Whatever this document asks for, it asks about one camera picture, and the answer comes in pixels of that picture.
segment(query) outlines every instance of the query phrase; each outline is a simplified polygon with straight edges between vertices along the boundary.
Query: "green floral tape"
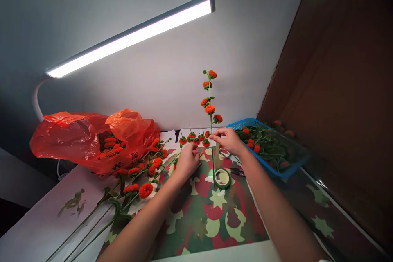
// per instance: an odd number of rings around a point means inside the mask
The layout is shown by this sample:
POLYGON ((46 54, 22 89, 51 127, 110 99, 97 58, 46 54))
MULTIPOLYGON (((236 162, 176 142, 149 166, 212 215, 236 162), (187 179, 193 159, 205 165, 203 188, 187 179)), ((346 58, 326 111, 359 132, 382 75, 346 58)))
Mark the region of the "green floral tape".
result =
POLYGON ((225 188, 227 188, 230 185, 231 177, 230 177, 230 174, 229 174, 229 172, 227 170, 225 170, 225 169, 217 169, 214 172, 213 181, 214 181, 214 184, 218 188, 225 189, 225 188), (218 174, 222 175, 219 180, 217 179, 218 174))

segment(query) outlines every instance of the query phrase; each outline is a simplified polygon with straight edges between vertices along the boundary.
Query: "scissors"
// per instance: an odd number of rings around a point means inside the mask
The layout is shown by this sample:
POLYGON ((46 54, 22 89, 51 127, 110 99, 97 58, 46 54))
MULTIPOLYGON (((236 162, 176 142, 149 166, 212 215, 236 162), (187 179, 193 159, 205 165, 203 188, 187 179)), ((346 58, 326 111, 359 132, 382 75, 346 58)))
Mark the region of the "scissors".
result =
POLYGON ((246 176, 244 175, 244 171, 243 171, 242 169, 239 169, 239 168, 231 168, 231 169, 230 169, 230 172, 233 173, 233 174, 235 174, 235 175, 239 175, 239 176, 246 177, 246 176))

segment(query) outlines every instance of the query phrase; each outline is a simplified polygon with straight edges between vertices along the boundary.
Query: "red plastic bag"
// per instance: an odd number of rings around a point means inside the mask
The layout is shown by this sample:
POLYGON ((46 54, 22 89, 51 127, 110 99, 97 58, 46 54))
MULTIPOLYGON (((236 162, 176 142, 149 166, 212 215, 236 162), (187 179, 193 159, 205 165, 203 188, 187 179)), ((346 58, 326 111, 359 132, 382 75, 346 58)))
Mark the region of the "red plastic bag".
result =
POLYGON ((160 129, 154 120, 142 119, 138 112, 129 109, 109 117, 61 112, 44 116, 30 140, 30 148, 37 158, 69 160, 104 177, 133 166, 159 137, 160 129), (113 132, 127 145, 118 155, 98 160, 100 138, 106 132, 113 132))

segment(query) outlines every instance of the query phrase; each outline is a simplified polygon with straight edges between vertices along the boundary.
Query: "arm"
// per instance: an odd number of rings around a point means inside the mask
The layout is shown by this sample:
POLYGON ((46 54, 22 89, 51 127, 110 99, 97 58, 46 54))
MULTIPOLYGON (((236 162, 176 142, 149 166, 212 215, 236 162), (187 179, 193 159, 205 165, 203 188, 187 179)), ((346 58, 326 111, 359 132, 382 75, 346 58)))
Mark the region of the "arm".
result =
POLYGON ((231 128, 220 128, 210 138, 239 157, 263 222, 281 260, 283 262, 328 260, 328 256, 307 225, 237 134, 231 128))
POLYGON ((196 145, 186 145, 177 169, 146 206, 127 224, 97 262, 144 261, 167 213, 185 182, 200 166, 196 145))

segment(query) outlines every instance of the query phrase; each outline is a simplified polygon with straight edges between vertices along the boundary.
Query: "camouflage mat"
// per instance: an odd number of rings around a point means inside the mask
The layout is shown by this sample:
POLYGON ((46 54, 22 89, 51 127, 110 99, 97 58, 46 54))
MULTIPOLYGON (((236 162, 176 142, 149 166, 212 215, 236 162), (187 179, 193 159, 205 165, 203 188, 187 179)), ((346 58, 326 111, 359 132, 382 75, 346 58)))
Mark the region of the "camouflage mat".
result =
MULTIPOLYGON (((152 260, 269 240, 246 179, 231 174, 230 188, 217 189, 213 185, 212 149, 199 148, 200 151, 202 165, 174 202, 156 238, 152 260)), ((229 171, 239 165, 215 157, 215 167, 229 171)), ((162 172, 156 190, 172 172, 172 166, 162 172)), ((273 181, 313 231, 323 235, 323 243, 336 261, 387 261, 301 170, 289 179, 273 181)), ((129 214, 135 215, 144 204, 133 204, 129 214)), ((126 221, 114 223, 100 253, 126 224, 126 221)))

